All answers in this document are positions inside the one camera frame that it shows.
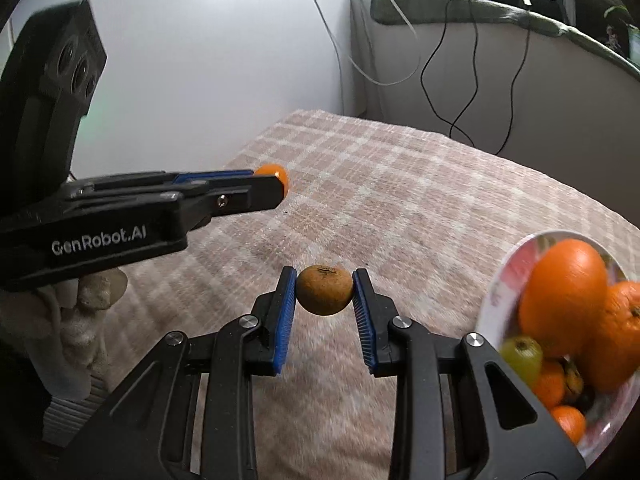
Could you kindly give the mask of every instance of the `orange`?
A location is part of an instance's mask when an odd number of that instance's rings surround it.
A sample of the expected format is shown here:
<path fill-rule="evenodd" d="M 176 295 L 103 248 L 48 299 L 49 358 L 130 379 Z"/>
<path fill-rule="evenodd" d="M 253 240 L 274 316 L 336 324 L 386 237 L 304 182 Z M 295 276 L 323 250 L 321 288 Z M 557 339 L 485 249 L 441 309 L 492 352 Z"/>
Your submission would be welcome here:
<path fill-rule="evenodd" d="M 562 240 L 533 268 L 520 299 L 520 329 L 546 357 L 578 355 L 606 293 L 607 269 L 598 251 L 581 240 Z"/>
<path fill-rule="evenodd" d="M 544 361 L 532 391 L 545 408 L 558 406 L 564 397 L 564 368 L 558 361 Z"/>
<path fill-rule="evenodd" d="M 640 367 L 640 283 L 607 289 L 593 338 L 577 364 L 587 383 L 602 393 L 617 390 Z"/>
<path fill-rule="evenodd" d="M 282 187 L 284 188 L 284 196 L 287 196 L 289 192 L 289 177 L 287 176 L 287 171 L 280 166 L 279 164 L 263 164 L 254 171 L 256 175 L 275 175 L 279 181 L 282 183 Z"/>
<path fill-rule="evenodd" d="M 580 411 L 571 406 L 558 406 L 551 410 L 551 415 L 576 446 L 587 429 L 587 421 Z"/>

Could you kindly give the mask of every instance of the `checkered tablecloth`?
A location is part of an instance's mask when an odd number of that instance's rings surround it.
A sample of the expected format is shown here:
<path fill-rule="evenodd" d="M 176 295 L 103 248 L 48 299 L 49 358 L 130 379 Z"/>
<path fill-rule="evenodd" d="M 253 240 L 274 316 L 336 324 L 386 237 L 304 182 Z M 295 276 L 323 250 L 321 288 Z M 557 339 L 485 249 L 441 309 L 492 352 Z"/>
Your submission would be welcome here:
<path fill-rule="evenodd" d="M 124 269 L 106 327 L 111 386 L 169 330 L 200 335 L 248 312 L 286 265 L 366 267 L 401 313 L 450 336 L 473 328 L 500 260 L 536 231 L 577 230 L 638 275 L 640 232 L 619 215 L 441 134 L 296 112 L 228 167 L 265 162 L 289 172 L 279 208 L 215 219 L 187 250 Z M 362 361 L 352 308 L 297 309 L 283 374 L 254 382 L 260 478 L 387 478 L 394 403 L 394 381 Z"/>

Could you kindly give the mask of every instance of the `green cloth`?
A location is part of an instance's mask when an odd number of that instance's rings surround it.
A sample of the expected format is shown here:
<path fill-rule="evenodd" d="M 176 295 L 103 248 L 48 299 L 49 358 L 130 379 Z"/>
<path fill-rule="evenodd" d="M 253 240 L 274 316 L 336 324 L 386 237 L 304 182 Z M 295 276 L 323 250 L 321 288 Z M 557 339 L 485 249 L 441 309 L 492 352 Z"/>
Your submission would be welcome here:
<path fill-rule="evenodd" d="M 395 0 L 398 7 L 413 24 L 444 23 L 444 10 L 449 0 Z M 581 33 L 575 27 L 542 16 L 535 12 L 527 12 L 517 7 L 499 4 L 489 0 L 471 0 L 471 7 L 476 23 L 511 23 L 533 32 L 552 38 L 567 38 L 584 50 L 595 54 L 640 81 L 640 70 L 633 63 L 619 56 L 603 44 Z M 371 18 L 381 25 L 406 25 L 390 0 L 371 0 Z M 467 0 L 453 0 L 447 9 L 449 23 L 471 23 L 469 3 Z"/>

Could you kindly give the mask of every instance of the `plate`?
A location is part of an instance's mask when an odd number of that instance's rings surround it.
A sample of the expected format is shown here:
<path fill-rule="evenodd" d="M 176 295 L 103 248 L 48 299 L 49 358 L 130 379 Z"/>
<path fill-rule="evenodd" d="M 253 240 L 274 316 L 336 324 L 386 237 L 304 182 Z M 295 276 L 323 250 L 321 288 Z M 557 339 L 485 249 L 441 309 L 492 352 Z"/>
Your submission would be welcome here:
<path fill-rule="evenodd" d="M 536 262 L 555 243 L 566 238 L 583 240 L 602 257 L 609 276 L 609 285 L 627 280 L 616 259 L 595 240 L 574 231 L 549 230 L 523 238 L 502 260 L 482 302 L 476 332 L 499 349 L 502 342 L 518 335 L 517 307 L 520 295 Z M 610 444 L 640 395 L 640 374 L 636 373 L 620 389 L 610 395 L 598 394 L 593 407 L 586 413 L 587 431 L 578 443 L 578 450 L 590 466 Z"/>

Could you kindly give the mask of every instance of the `camera lens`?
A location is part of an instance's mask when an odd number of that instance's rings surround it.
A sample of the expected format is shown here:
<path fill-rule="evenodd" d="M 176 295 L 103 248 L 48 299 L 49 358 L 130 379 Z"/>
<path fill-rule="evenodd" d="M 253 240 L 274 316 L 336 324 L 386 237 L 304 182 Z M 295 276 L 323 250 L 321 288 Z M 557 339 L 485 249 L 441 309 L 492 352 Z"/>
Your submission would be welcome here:
<path fill-rule="evenodd" d="M 69 65 L 74 58 L 75 49 L 76 46 L 74 40 L 68 41 L 62 48 L 62 52 L 60 52 L 60 57 L 58 58 L 58 74 L 62 74 L 67 68 L 69 68 Z"/>
<path fill-rule="evenodd" d="M 83 57 L 80 60 L 80 63 L 78 63 L 78 66 L 76 66 L 76 70 L 74 72 L 74 76 L 71 79 L 71 91 L 72 92 L 76 92 L 78 90 L 78 88 L 80 88 L 80 85 L 84 81 L 84 78 L 86 76 L 86 71 L 87 71 L 88 68 L 89 68 L 89 64 L 86 62 L 86 58 Z"/>
<path fill-rule="evenodd" d="M 89 78 L 89 81 L 86 82 L 86 90 L 84 91 L 84 97 L 89 97 L 89 95 L 91 95 L 94 92 L 96 81 L 97 81 L 97 77 L 95 76 L 95 74 L 93 74 Z"/>

